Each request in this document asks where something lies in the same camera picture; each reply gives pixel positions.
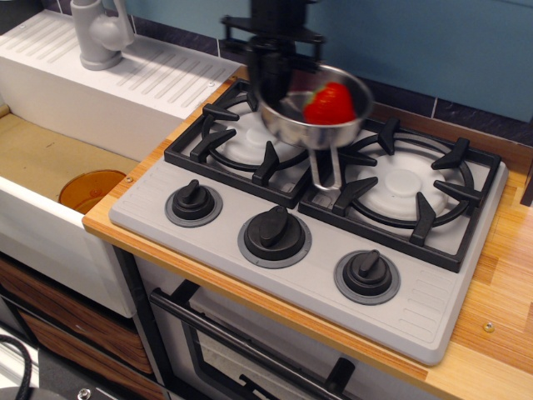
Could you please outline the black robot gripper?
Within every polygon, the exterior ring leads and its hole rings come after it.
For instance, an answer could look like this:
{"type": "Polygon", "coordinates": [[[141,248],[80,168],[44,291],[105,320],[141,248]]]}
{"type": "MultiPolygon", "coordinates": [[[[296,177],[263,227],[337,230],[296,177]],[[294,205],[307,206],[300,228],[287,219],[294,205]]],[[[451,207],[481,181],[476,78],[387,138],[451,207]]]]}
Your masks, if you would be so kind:
{"type": "Polygon", "coordinates": [[[225,16],[222,47],[247,56],[250,82],[257,98],[282,100],[293,69],[316,71],[326,38],[306,27],[312,1],[251,1],[248,17],[225,16]]]}

